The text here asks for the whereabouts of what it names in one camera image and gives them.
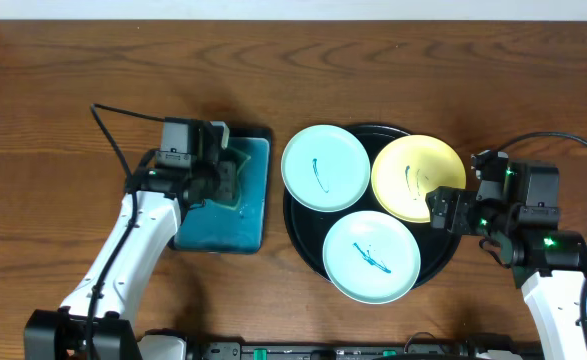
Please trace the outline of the green yellow sponge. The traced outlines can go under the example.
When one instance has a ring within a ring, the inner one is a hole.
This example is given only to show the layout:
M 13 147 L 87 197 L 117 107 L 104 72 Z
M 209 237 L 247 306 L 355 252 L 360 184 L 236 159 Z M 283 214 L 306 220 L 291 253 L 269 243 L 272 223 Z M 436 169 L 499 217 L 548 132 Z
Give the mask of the green yellow sponge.
M 221 152 L 217 166 L 220 183 L 214 198 L 216 204 L 232 210 L 239 206 L 242 194 L 240 175 L 250 159 L 250 155 L 234 147 Z

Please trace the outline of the light green plate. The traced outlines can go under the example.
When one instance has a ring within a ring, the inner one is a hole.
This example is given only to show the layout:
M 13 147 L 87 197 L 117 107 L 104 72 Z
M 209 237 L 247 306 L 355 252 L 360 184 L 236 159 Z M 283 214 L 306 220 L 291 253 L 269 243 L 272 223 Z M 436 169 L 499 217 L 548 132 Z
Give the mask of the light green plate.
M 346 129 L 314 125 L 295 134 L 281 158 L 284 185 L 301 205 L 337 212 L 365 193 L 371 165 L 364 145 Z
M 322 261 L 329 280 L 347 297 L 365 304 L 391 303 L 416 284 L 421 269 L 417 241 L 396 218 L 358 211 L 331 226 Z

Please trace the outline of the yellow plate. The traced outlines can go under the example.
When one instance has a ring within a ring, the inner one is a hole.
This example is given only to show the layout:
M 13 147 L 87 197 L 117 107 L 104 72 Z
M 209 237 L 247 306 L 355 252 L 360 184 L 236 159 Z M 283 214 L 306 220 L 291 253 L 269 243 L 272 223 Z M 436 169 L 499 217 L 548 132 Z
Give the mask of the yellow plate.
M 465 188 L 466 172 L 447 143 L 431 136 L 408 135 L 390 142 L 375 157 L 371 186 L 379 204 L 391 215 L 428 223 L 426 195 L 440 186 Z

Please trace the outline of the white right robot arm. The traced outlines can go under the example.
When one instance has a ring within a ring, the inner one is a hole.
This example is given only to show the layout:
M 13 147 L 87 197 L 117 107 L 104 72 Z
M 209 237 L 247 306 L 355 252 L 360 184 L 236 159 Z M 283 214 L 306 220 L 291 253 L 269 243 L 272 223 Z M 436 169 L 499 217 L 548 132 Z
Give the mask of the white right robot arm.
M 431 226 L 479 236 L 512 271 L 547 359 L 587 359 L 587 246 L 558 229 L 558 191 L 507 190 L 495 198 L 441 186 L 426 195 Z

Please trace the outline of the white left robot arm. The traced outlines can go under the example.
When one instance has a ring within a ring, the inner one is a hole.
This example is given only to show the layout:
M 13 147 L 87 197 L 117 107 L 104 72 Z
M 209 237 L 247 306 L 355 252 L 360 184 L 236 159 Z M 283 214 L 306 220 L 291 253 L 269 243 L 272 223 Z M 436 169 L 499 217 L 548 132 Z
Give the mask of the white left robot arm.
M 236 166 L 221 153 L 228 126 L 167 118 L 161 145 L 128 171 L 118 220 L 100 253 L 56 311 L 36 310 L 24 329 L 28 359 L 183 359 L 186 340 L 171 332 L 136 338 L 142 295 L 160 255 L 190 206 L 234 196 Z

